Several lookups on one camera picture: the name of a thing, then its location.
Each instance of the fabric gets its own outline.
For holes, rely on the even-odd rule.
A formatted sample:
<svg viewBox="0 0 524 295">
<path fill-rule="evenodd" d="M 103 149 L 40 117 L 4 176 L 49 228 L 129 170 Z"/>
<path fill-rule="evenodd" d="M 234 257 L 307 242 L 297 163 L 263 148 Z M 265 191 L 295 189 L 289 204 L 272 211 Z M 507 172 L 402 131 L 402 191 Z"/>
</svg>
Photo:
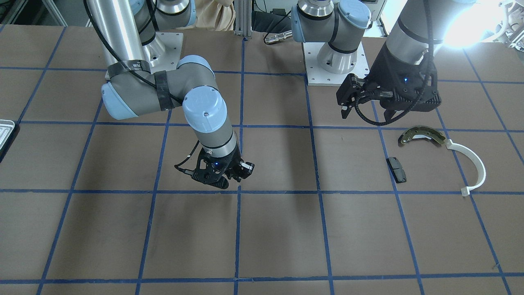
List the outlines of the fabric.
<svg viewBox="0 0 524 295">
<path fill-rule="evenodd" d="M 229 31 L 234 29 L 235 8 L 233 0 L 195 0 L 196 22 L 186 28 L 198 28 L 211 31 Z"/>
</svg>

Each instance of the floor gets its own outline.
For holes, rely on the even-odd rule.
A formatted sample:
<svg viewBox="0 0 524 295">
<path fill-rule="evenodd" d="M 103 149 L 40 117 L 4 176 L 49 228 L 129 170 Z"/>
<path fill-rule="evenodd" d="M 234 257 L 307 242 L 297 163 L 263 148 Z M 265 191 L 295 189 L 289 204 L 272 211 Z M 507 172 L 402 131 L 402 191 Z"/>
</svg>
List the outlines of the floor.
<svg viewBox="0 0 524 295">
<path fill-rule="evenodd" d="M 441 50 L 438 111 L 375 128 L 340 118 L 336 87 L 305 85 L 300 44 L 261 37 L 184 31 L 183 55 L 210 62 L 256 164 L 219 191 L 173 168 L 196 141 L 180 109 L 107 114 L 92 29 L 0 27 L 0 118 L 20 124 L 0 164 L 0 294 L 524 294 L 513 51 Z M 383 42 L 363 40 L 370 64 Z M 476 179 L 466 157 L 399 147 L 421 124 L 474 150 L 485 184 L 463 198 Z"/>
</svg>

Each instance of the blue joint cap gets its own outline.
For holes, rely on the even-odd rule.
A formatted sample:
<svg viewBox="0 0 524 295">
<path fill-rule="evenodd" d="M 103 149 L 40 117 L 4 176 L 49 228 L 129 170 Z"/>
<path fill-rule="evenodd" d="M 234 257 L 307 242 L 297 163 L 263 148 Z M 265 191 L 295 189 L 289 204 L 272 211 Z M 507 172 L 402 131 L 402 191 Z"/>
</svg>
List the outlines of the blue joint cap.
<svg viewBox="0 0 524 295">
<path fill-rule="evenodd" d="M 111 82 L 102 85 L 102 99 L 107 112 L 116 120 L 138 117 L 132 109 L 122 100 Z"/>
<path fill-rule="evenodd" d="M 300 24 L 300 17 L 298 15 L 297 6 L 291 8 L 291 30 L 293 31 L 293 40 L 300 43 L 305 43 L 304 32 Z"/>
<path fill-rule="evenodd" d="M 359 0 L 341 0 L 339 2 L 339 12 L 350 24 L 360 29 L 367 29 L 371 12 L 366 4 Z"/>
<path fill-rule="evenodd" d="M 199 86 L 185 95 L 184 116 L 200 133 L 215 132 L 227 119 L 227 106 L 220 92 L 211 86 Z"/>
<path fill-rule="evenodd" d="M 145 0 L 129 0 L 129 5 L 131 6 L 131 11 L 133 15 L 136 15 L 142 6 L 144 5 Z"/>
<path fill-rule="evenodd" d="M 189 4 L 191 5 L 191 15 L 189 16 L 189 21 L 186 27 L 194 25 L 197 21 L 197 6 L 195 5 L 195 0 L 190 0 Z"/>
<path fill-rule="evenodd" d="M 178 62 L 177 69 L 179 69 L 181 66 L 183 66 L 185 64 L 199 64 L 199 65 L 203 65 L 206 68 L 208 68 L 211 71 L 211 73 L 213 73 L 213 77 L 216 78 L 215 72 L 213 72 L 213 70 L 211 69 L 211 66 L 209 65 L 209 62 L 207 60 L 205 60 L 205 58 L 203 58 L 201 56 L 198 56 L 198 55 L 185 56 L 184 58 L 182 58 Z"/>
</svg>

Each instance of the white curved plastic part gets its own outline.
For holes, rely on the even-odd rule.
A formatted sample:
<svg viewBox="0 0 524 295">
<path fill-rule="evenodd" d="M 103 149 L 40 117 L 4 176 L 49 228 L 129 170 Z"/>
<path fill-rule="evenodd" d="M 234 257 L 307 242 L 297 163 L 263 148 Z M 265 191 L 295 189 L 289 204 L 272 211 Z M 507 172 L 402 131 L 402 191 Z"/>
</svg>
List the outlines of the white curved plastic part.
<svg viewBox="0 0 524 295">
<path fill-rule="evenodd" d="M 482 163 L 481 158 L 479 158 L 478 155 L 475 154 L 475 152 L 473 152 L 469 148 L 461 144 L 454 143 L 451 139 L 444 140 L 444 143 L 446 144 L 446 148 L 448 150 L 454 150 L 457 152 L 461 152 L 465 156 L 470 158 L 470 160 L 473 162 L 473 164 L 475 164 L 475 167 L 477 168 L 477 173 L 478 173 L 477 183 L 473 186 L 466 186 L 461 189 L 462 196 L 466 197 L 470 194 L 471 190 L 480 187 L 484 183 L 484 181 L 486 180 L 486 167 L 484 166 L 484 163 Z"/>
</svg>

